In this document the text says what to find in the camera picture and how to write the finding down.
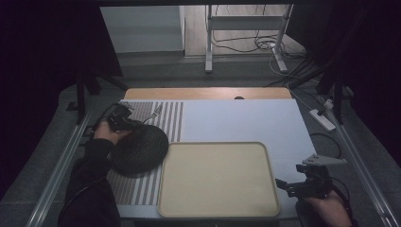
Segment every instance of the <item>white panel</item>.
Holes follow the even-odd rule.
[[[316,151],[294,99],[174,101],[183,103],[180,142],[260,142],[269,151],[274,178],[289,183],[305,180],[295,165]],[[277,193],[277,218],[296,218],[297,199],[284,190]],[[160,218],[157,206],[118,208],[121,217]]]
[[[179,6],[100,9],[117,53],[183,50]]]

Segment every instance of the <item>table leg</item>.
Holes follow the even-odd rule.
[[[283,57],[280,52],[280,45],[281,42],[283,41],[283,36],[284,32],[286,31],[288,19],[289,19],[289,14],[291,13],[292,5],[287,5],[287,10],[283,15],[283,21],[281,22],[280,25],[280,30],[277,35],[277,41],[275,44],[271,45],[271,50],[273,51],[274,58],[276,59],[276,62],[278,64],[278,67],[280,68],[281,73],[287,73],[287,67],[286,64],[283,61]]]
[[[209,5],[207,13],[206,73],[212,73],[212,60],[212,5]]]

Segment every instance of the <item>dark background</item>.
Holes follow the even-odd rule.
[[[122,76],[99,7],[0,4],[0,198],[18,176],[78,72]]]
[[[359,3],[363,5],[294,6],[287,35],[305,46],[314,61],[322,65],[339,48],[357,11],[366,9],[362,24],[340,57],[341,69],[336,76],[342,77],[344,86],[354,93],[351,105],[358,116],[401,166],[401,26],[397,24],[401,3]]]

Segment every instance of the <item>black curtain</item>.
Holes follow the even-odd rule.
[[[38,145],[78,71],[122,76],[98,6],[0,3],[0,197]]]
[[[374,3],[347,51],[345,85],[352,107],[401,166],[401,3]]]

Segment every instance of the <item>metal frame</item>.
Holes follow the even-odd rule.
[[[383,192],[371,176],[368,168],[360,157],[356,146],[348,135],[347,130],[339,123],[339,121],[336,120],[336,117],[332,112],[327,112],[327,114],[330,120],[337,127],[337,134],[340,136],[341,143],[345,145],[346,149],[348,150],[348,161],[354,166],[360,181],[365,187],[366,192],[371,198],[371,201],[373,202],[375,209],[380,215],[384,225],[388,227],[400,226],[400,223],[392,212],[392,209],[384,197]]]
[[[85,133],[86,125],[88,124],[88,121],[92,115],[92,109],[93,108],[89,108],[89,111],[86,115],[84,115],[81,124],[76,125],[73,134],[71,135],[67,145],[64,147],[59,161],[56,163],[56,166],[53,169],[42,195],[39,197],[39,200],[30,215],[30,218],[26,224],[27,227],[43,225],[47,216],[47,212],[50,209],[54,198],[56,197],[65,172],[67,171],[67,168],[69,167],[74,156],[80,137]]]
[[[287,5],[283,16],[212,16],[212,5],[208,5],[207,15],[207,44],[205,72],[212,73],[213,49],[212,32],[214,30],[278,30],[276,43],[271,49],[277,61],[281,73],[287,73],[286,64],[280,51],[280,43],[283,41],[292,5]]]

